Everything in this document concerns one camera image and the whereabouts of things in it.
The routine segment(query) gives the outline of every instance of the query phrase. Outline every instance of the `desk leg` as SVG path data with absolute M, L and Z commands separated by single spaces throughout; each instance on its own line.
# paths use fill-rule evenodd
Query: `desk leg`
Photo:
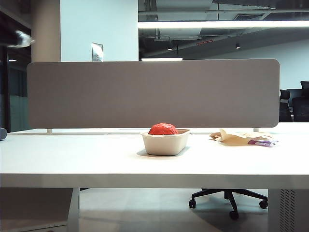
M 72 193 L 71 205 L 68 215 L 67 232 L 79 231 L 79 188 L 74 188 Z

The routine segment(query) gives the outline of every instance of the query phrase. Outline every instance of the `fluorescent light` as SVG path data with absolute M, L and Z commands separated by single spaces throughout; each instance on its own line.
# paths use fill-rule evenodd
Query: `fluorescent light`
M 179 61 L 183 58 L 142 58 L 142 61 Z
M 139 22 L 139 28 L 288 28 L 309 27 L 309 20 L 299 21 L 190 21 L 190 22 Z

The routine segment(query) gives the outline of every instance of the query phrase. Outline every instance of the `office chair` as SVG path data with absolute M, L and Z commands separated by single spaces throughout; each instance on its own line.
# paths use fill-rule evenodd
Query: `office chair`
M 224 199 L 230 200 L 231 205 L 233 207 L 233 211 L 229 213 L 231 219 L 237 220 L 239 218 L 237 205 L 233 196 L 233 192 L 243 194 L 250 197 L 255 197 L 258 199 L 262 199 L 260 201 L 260 207 L 262 209 L 266 209 L 268 207 L 268 198 L 266 196 L 263 196 L 261 194 L 258 194 L 256 192 L 252 192 L 246 189 L 225 189 L 225 188 L 202 188 L 202 191 L 193 193 L 191 196 L 191 200 L 189 201 L 189 207 L 195 208 L 196 207 L 196 201 L 194 200 L 195 197 L 201 197 L 217 192 L 224 192 Z
M 281 102 L 283 100 L 289 100 L 290 92 L 287 90 L 280 89 L 280 98 L 279 98 L 279 122 L 292 122 L 292 117 L 289 110 L 288 103 Z
M 302 96 L 308 96 L 309 95 L 309 81 L 301 81 L 300 84 L 303 89 Z
M 294 122 L 309 122 L 309 95 L 293 98 Z

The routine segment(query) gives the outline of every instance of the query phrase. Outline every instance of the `vent grille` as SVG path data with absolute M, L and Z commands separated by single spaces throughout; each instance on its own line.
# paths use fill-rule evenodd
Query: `vent grille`
M 295 191 L 281 189 L 280 192 L 280 232 L 294 232 Z
M 246 21 L 246 20 L 252 20 L 255 18 L 260 17 L 260 15 L 252 15 L 252 14 L 238 14 L 234 20 L 236 21 Z

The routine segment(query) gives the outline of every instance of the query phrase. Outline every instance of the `brown paper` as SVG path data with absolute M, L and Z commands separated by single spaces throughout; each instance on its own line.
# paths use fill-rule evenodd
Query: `brown paper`
M 229 146 L 244 146 L 248 145 L 250 140 L 273 140 L 274 138 L 266 132 L 251 132 L 251 133 L 230 133 L 224 129 L 220 129 L 220 132 L 210 134 L 213 140 L 225 143 Z

